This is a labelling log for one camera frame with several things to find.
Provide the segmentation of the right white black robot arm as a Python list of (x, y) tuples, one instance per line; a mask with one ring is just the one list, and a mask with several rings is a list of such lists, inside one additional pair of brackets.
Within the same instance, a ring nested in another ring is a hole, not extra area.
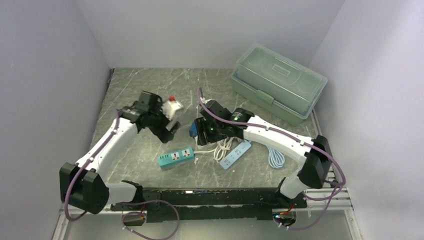
[(216, 100), (201, 99), (199, 106), (201, 117), (195, 120), (198, 145), (235, 137), (270, 147), (298, 163), (298, 169), (278, 185), (275, 200), (280, 207), (289, 207), (306, 189), (323, 188), (332, 165), (326, 137), (317, 135), (312, 138), (292, 133), (244, 108), (230, 112)]

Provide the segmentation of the blue cube adapter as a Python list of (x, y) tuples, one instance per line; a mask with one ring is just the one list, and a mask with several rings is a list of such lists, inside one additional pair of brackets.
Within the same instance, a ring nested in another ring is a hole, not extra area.
[(195, 121), (192, 122), (189, 130), (188, 130), (188, 134), (191, 138), (196, 138), (198, 136), (198, 131), (197, 131), (197, 127), (196, 127), (196, 123)]

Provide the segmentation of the light blue power strip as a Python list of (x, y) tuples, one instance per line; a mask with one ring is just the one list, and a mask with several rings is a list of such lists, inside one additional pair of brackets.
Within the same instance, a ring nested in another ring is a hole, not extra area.
[[(227, 154), (222, 160), (219, 161), (219, 165), (224, 169), (228, 170), (238, 159), (241, 158), (250, 148), (252, 144), (250, 141), (243, 140), (237, 145), (229, 154)], [(273, 169), (281, 169), (285, 165), (285, 156), (267, 146), (268, 150), (268, 164)]]

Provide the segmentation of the white cube socket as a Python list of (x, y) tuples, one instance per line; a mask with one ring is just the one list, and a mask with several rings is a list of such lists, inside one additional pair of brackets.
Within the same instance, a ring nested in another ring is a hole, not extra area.
[(178, 123), (178, 121), (176, 119), (171, 120), (167, 125), (166, 125), (166, 129), (170, 132), (171, 129)]

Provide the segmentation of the teal power strip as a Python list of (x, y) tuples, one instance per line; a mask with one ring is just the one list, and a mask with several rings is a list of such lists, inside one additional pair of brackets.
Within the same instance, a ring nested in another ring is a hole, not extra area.
[(201, 150), (201, 146), (197, 145), (195, 149), (188, 147), (165, 153), (157, 157), (157, 163), (162, 170), (165, 170), (191, 160), (196, 162), (198, 159), (196, 155), (202, 154), (212, 154), (212, 158), (219, 163), (231, 150), (233, 140), (234, 138), (230, 137), (213, 143), (214, 148), (210, 150)]

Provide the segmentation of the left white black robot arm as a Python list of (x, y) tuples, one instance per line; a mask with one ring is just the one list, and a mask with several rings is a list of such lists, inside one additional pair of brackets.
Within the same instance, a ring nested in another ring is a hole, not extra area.
[(142, 185), (123, 180), (107, 183), (103, 179), (117, 155), (148, 129), (162, 143), (174, 138), (183, 105), (174, 97), (142, 91), (130, 106), (117, 110), (116, 118), (100, 140), (75, 163), (64, 163), (59, 170), (60, 199), (66, 216), (69, 206), (83, 213), (98, 214), (107, 205), (124, 203), (137, 210), (144, 203)]

